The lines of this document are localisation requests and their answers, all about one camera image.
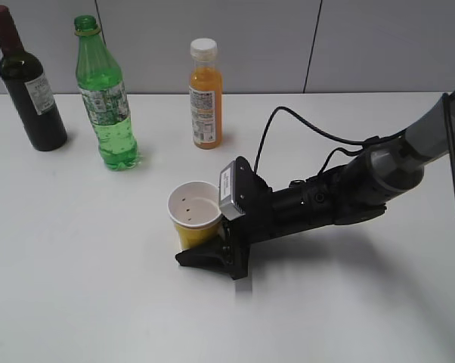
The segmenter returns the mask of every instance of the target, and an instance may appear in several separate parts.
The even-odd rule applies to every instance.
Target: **white table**
[[[363,140],[408,126],[438,97],[230,95],[223,145],[200,150],[187,96],[131,95],[145,161],[111,172],[78,95],[57,96],[70,141],[49,153],[33,150],[0,95],[0,363],[455,362],[447,157],[383,217],[255,245],[251,279],[237,283],[179,267],[166,213],[176,185],[217,184],[238,155],[252,163],[279,104]],[[260,175],[285,188],[335,146],[280,114]]]

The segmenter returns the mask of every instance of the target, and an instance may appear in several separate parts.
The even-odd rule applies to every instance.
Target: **yellow paper cup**
[[[218,187],[205,181],[182,184],[170,194],[167,210],[183,250],[206,242],[218,233],[222,218],[218,195]]]

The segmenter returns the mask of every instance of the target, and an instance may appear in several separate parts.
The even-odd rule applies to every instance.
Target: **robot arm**
[[[391,141],[366,148],[337,166],[273,191],[244,157],[221,171],[222,233],[185,250],[180,265],[247,276],[251,244],[325,225],[350,225],[381,216],[385,204],[415,188],[424,165],[448,152],[444,112],[450,109],[455,140],[455,91]]]

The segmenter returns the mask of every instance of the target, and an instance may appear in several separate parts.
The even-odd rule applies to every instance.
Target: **sticker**
[[[42,115],[54,106],[53,92],[44,73],[32,81],[25,82],[24,85],[38,115]]]
[[[194,142],[208,144],[215,139],[215,92],[190,87],[190,112]]]
[[[231,168],[221,173],[221,200],[231,195]]]
[[[130,116],[127,94],[123,81],[100,91],[79,89],[91,123],[95,125],[115,125]]]

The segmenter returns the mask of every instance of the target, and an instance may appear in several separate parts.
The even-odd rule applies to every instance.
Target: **green bottle cap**
[[[80,15],[75,18],[75,34],[78,36],[94,36],[100,32],[97,20],[91,15]]]

